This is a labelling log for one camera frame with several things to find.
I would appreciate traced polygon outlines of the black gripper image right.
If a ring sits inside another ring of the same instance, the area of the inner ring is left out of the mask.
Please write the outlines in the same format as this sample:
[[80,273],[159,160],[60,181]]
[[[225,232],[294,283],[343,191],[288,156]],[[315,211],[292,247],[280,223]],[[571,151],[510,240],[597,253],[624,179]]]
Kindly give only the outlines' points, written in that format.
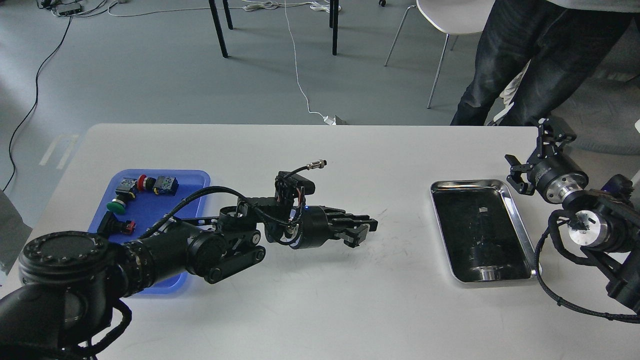
[[547,203],[560,204],[589,183],[578,164],[560,153],[577,135],[563,118],[541,118],[537,129],[535,153],[528,162],[522,164],[514,155],[504,155],[510,165],[506,180],[521,195],[532,196],[536,190]]

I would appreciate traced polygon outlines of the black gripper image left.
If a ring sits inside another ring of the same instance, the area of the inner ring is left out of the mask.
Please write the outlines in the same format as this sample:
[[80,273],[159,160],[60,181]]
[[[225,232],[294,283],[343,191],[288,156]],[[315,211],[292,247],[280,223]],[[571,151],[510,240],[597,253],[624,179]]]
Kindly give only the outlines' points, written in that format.
[[378,228],[378,221],[370,215],[320,205],[307,206],[301,219],[295,241],[289,245],[291,249],[319,248],[327,240],[342,240],[349,248],[357,248],[370,231]]

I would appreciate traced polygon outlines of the black robot arm image left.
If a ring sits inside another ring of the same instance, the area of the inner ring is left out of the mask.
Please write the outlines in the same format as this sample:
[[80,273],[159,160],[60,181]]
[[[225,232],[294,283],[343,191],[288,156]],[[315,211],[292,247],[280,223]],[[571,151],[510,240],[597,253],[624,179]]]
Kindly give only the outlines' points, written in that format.
[[257,265],[270,243],[318,248],[327,240],[358,247],[378,222],[368,215],[306,204],[303,186],[249,198],[228,187],[190,194],[140,238],[53,232],[19,253],[22,285],[1,299],[3,360],[88,360],[133,318],[123,298],[183,272],[216,284]]

